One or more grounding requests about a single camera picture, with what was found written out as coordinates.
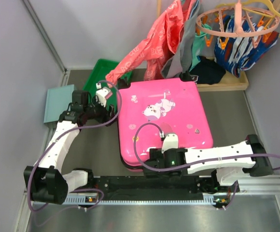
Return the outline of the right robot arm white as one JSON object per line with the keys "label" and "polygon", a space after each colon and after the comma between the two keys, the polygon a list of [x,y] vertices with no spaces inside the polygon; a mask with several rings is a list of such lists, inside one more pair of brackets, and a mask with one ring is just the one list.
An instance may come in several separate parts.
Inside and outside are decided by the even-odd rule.
{"label": "right robot arm white", "polygon": [[150,148],[150,158],[142,165],[150,171],[163,173],[186,172],[189,175],[212,169],[211,186],[222,191],[243,177],[273,174],[273,167],[262,143],[255,134],[229,146],[213,148],[179,148],[178,137],[168,134],[162,148]]}

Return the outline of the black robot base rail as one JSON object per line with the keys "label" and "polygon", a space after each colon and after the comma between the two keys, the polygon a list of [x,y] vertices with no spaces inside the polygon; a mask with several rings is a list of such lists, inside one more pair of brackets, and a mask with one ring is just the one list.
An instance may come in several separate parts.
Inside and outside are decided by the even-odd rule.
{"label": "black robot base rail", "polygon": [[144,176],[101,176],[91,182],[104,192],[106,200],[193,200],[200,194],[222,195],[233,192],[235,186],[220,186],[215,178],[182,176],[180,178],[146,178]]}

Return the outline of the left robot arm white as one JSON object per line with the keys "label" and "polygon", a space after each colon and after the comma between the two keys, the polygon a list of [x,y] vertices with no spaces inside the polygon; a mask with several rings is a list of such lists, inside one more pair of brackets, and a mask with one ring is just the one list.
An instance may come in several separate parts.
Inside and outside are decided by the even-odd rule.
{"label": "left robot arm white", "polygon": [[81,188],[88,192],[94,188],[91,170],[76,168],[68,174],[62,174],[61,170],[73,140],[86,128],[87,121],[94,119],[99,126],[114,122],[114,106],[106,106],[111,95],[107,87],[97,90],[94,96],[88,91],[73,91],[72,101],[59,116],[46,150],[33,166],[24,170],[29,202],[62,204],[74,190]]}

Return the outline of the pink hard-shell suitcase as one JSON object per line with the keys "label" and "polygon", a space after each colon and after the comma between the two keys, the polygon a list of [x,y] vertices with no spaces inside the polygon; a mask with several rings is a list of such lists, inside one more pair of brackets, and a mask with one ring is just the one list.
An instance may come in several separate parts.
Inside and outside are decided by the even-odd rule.
{"label": "pink hard-shell suitcase", "polygon": [[150,148],[161,148],[159,130],[145,126],[158,125],[167,134],[178,136],[183,148],[212,148],[213,138],[196,83],[180,78],[131,83],[119,89],[121,111],[118,116],[120,158],[123,165],[135,172],[142,166],[139,160],[149,159]]}

